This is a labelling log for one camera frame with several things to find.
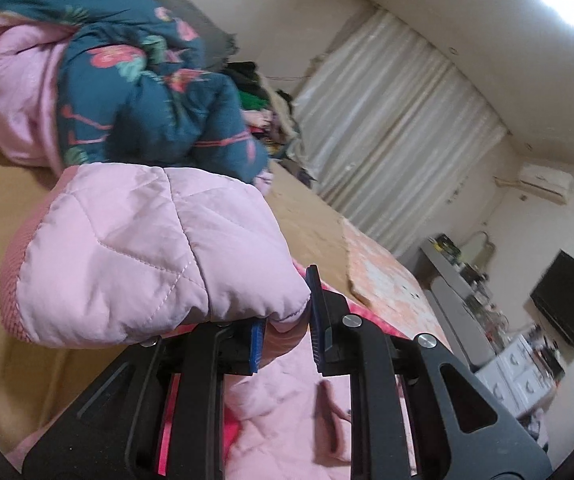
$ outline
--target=television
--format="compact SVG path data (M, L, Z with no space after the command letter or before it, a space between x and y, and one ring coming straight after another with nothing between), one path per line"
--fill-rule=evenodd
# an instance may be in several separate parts
M574 258L560 251L532 291L531 299L574 348Z

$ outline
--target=tan bed sheet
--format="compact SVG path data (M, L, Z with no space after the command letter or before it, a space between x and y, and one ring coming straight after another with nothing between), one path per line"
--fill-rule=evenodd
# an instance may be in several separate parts
M292 256L350 294L342 217L278 165L268 196ZM51 171L19 168L0 153L0 261L14 231L55 183ZM52 350L19 342L0 325L0 450L9 452L68 405L121 352Z

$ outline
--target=striped curtain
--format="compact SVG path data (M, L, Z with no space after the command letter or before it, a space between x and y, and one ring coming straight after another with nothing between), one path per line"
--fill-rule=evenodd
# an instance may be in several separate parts
M317 193L395 256L507 129L433 45L379 10L298 95Z

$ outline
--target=white ceiling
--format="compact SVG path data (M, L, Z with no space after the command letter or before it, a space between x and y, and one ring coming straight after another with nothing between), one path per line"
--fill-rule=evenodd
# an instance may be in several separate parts
M554 10L540 0L374 1L453 60L519 153L574 164L574 28Z

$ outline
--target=air conditioner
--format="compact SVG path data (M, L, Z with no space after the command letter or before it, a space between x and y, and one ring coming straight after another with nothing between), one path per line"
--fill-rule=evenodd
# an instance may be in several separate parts
M564 171L546 166L525 163L520 170L518 180L510 182L496 178L499 187L516 187L557 204L567 204L574 178Z

